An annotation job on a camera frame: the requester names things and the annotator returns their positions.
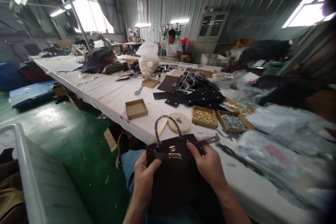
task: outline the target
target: glass cabinet door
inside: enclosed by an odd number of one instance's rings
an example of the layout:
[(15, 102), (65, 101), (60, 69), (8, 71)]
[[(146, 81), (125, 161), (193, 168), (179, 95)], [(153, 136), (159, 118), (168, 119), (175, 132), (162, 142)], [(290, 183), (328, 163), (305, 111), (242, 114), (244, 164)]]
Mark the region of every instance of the glass cabinet door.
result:
[(201, 29), (199, 31), (199, 36), (205, 37), (208, 33), (208, 29), (211, 23), (212, 16), (205, 16), (202, 21)]
[(219, 32), (224, 22), (224, 18), (225, 18), (225, 14), (215, 16), (215, 20), (212, 21), (212, 28), (211, 28), (210, 35), (209, 35), (210, 37), (220, 35)]

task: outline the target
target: green floor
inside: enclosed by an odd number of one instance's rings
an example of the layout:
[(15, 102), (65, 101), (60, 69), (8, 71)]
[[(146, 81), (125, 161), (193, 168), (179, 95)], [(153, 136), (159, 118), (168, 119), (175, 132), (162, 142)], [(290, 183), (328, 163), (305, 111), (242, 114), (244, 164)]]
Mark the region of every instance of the green floor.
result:
[(0, 111), (0, 128), (20, 123), (30, 140), (64, 164), (94, 223), (122, 223), (130, 195), (124, 173), (115, 168), (118, 151), (111, 153), (104, 138), (109, 120), (97, 119), (99, 110), (54, 100), (12, 110), (0, 91)]

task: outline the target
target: handbag strap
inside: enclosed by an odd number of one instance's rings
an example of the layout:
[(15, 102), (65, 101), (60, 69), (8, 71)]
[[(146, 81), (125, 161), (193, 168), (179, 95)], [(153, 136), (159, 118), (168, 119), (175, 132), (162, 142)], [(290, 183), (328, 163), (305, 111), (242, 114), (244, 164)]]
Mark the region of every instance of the handbag strap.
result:
[(180, 140), (183, 140), (182, 131), (180, 130), (180, 127), (179, 127), (179, 125), (177, 124), (177, 122), (176, 122), (171, 116), (169, 116), (169, 115), (162, 115), (162, 116), (160, 116), (159, 118), (156, 119), (156, 121), (155, 121), (155, 126), (154, 126), (155, 137), (156, 137), (156, 148), (158, 148), (158, 149), (162, 146), (162, 143), (161, 143), (161, 141), (160, 141), (160, 139), (159, 139), (158, 129), (157, 129), (157, 128), (158, 128), (158, 121), (159, 121), (161, 118), (164, 118), (164, 117), (170, 119), (170, 120), (175, 124), (176, 129), (177, 129), (177, 132), (178, 132), (178, 135), (179, 135), (178, 138), (179, 138)]

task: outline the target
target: long work table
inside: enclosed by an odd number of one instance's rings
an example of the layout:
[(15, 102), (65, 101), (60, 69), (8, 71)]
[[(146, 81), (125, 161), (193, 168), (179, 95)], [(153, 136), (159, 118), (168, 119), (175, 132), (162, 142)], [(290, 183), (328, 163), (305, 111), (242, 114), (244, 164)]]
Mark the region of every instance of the long work table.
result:
[[(122, 59), (138, 60), (138, 57), (122, 55)], [(154, 89), (144, 87), (142, 92), (136, 96), (134, 94), (141, 87), (143, 79), (130, 78), (128, 80), (116, 81), (119, 72), (111, 75), (91, 74), (88, 78), (80, 78), (79, 71), (73, 72), (53, 72), (53, 69), (61, 65), (73, 64), (74, 58), (62, 60), (35, 59), (48, 75), (62, 83), (68, 89), (77, 94), (86, 103), (99, 109), (107, 115), (112, 121), (120, 124), (125, 130), (131, 132), (139, 140), (146, 144), (152, 144), (154, 139), (154, 123), (155, 120), (163, 114), (171, 114), (179, 112), (186, 115), (190, 121), (192, 118), (192, 107), (180, 104), (177, 108), (173, 108), (164, 103), (164, 100), (155, 100), (154, 92), (161, 92)], [(160, 64), (177, 64), (179, 67), (198, 68), (195, 64), (185, 64), (179, 62), (160, 61)], [(220, 70), (221, 67), (201, 66), (204, 70)], [(233, 98), (235, 90), (222, 89), (220, 91), (225, 97)], [(144, 99), (148, 108), (148, 115), (127, 119), (125, 102)], [(220, 137), (220, 142), (234, 148), (236, 141), (231, 141), (221, 129), (218, 130), (225, 136)], [(198, 137), (214, 136), (216, 130), (206, 128), (199, 125), (191, 124), (189, 133)], [(160, 136), (161, 140), (175, 137), (176, 134), (166, 126)], [(314, 212), (291, 205), (279, 193), (278, 189), (266, 178), (258, 175), (252, 170), (246, 168), (236, 159), (228, 156), (214, 144), (212, 147), (219, 153), (224, 173), (228, 183), (233, 189), (238, 201), (243, 206), (247, 214), (260, 224), (263, 223), (313, 223)]]

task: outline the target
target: window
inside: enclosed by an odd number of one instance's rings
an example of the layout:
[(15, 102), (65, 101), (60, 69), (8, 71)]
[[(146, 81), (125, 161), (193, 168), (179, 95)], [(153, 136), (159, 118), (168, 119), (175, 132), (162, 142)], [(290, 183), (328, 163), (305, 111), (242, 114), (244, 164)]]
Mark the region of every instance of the window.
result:
[(282, 28), (294, 26), (312, 26), (320, 21), (332, 19), (336, 13), (323, 15), (325, 0), (302, 0)]
[[(104, 16), (97, 0), (76, 0), (73, 5), (84, 31), (113, 33), (113, 27)], [(71, 9), (71, 6), (67, 5), (65, 9)], [(57, 16), (62, 12), (64, 10), (60, 9), (50, 16)]]

